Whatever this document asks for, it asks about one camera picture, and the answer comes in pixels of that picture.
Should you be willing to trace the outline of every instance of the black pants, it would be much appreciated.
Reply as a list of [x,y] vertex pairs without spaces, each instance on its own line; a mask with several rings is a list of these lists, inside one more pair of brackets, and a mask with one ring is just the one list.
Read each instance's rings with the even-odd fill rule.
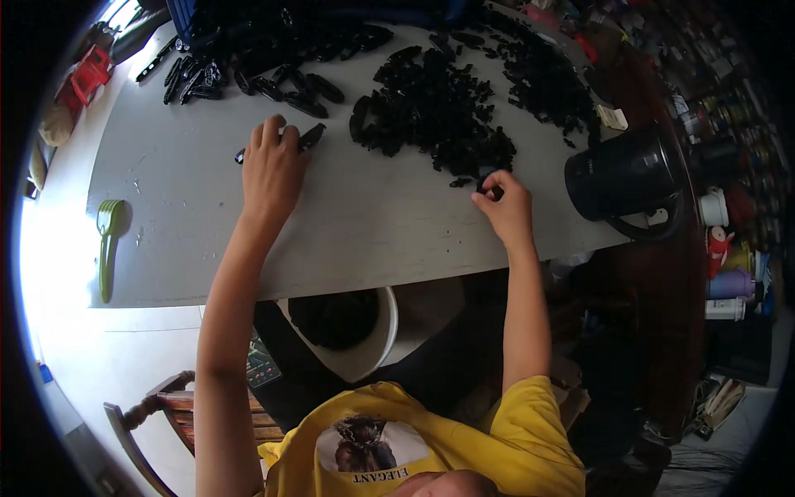
[[351,384],[317,359],[275,302],[257,302],[254,327],[281,377],[252,392],[285,433],[338,393],[381,381],[398,383],[430,412],[448,416],[502,358],[504,321],[504,305],[467,305],[403,360]]

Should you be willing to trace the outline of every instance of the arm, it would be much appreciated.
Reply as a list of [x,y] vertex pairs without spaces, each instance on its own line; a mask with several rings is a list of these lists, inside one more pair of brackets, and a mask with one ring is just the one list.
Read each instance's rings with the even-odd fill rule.
[[284,125],[284,118],[274,116],[251,133],[243,161],[243,212],[204,310],[194,402],[199,497],[251,497],[262,489],[246,355],[262,264],[295,208],[309,159],[297,153],[295,127],[287,126],[280,142]]
[[[491,189],[505,192],[495,202]],[[502,392],[531,376],[549,376],[552,337],[549,331],[538,254],[533,242],[533,197],[507,171],[496,171],[484,182],[486,195],[472,201],[486,214],[508,251],[508,308],[502,339]]]

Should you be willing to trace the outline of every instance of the hand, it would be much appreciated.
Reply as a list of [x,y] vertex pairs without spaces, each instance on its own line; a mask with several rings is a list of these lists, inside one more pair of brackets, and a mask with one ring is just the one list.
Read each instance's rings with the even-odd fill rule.
[[243,154],[243,214],[261,229],[284,226],[296,207],[309,153],[298,153],[298,129],[279,128],[287,122],[274,115],[251,132],[251,142]]
[[[491,189],[499,186],[505,192],[499,201],[494,201]],[[533,196],[516,181],[513,174],[504,170],[494,171],[483,182],[486,195],[472,193],[472,201],[491,221],[494,232],[502,240],[508,255],[535,250],[533,245]]]

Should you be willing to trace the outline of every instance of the yellow t-shirt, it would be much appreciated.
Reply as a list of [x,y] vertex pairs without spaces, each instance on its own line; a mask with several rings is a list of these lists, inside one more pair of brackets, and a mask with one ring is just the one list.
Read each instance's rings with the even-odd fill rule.
[[583,465],[545,376],[508,389],[489,433],[380,382],[328,400],[258,451],[270,468],[266,496],[386,495],[417,473],[453,469],[483,473],[508,495],[585,495]]

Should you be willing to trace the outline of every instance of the black electric kettle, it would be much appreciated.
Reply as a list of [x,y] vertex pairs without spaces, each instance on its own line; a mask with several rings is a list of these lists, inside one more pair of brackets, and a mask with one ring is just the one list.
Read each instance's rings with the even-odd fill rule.
[[[604,220],[632,239],[662,240],[682,224],[681,174],[671,169],[656,126],[627,131],[570,157],[565,176],[568,196],[585,219]],[[659,208],[668,220],[649,228],[619,218]]]

